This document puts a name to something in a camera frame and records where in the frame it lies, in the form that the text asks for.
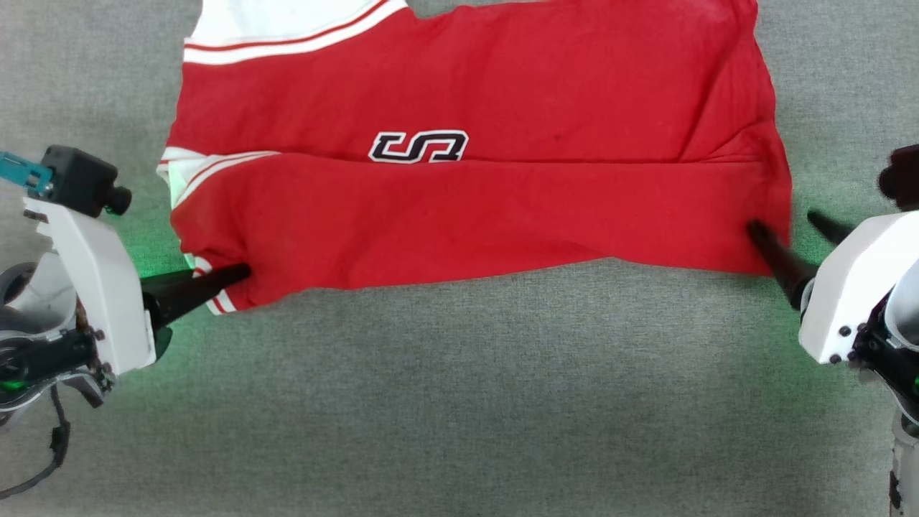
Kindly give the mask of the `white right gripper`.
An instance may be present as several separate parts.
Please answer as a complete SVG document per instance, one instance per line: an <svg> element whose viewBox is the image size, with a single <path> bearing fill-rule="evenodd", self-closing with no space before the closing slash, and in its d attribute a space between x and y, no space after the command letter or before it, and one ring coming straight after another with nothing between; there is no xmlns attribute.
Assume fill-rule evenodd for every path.
<svg viewBox="0 0 919 517"><path fill-rule="evenodd" d="M785 246L761 220L749 220L746 232L791 307L804 311L802 348L827 364L835 355L848 356L857 327L917 261L918 215L915 210L882 215L854 227L808 210L807 220L838 244L820 267Z"/></svg>

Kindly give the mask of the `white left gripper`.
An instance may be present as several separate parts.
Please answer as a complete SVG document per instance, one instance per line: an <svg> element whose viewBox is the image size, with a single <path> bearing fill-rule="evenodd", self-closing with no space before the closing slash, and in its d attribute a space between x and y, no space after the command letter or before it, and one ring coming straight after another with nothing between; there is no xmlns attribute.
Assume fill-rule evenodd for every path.
<svg viewBox="0 0 919 517"><path fill-rule="evenodd" d="M101 406L121 374L164 356L169 324L251 275L237 263L140 282L117 232L102 220L41 200L26 200L25 213L52 245L23 292L23 314L42 328L29 338L30 360L50 367L27 389L26 403L62 383Z"/></svg>

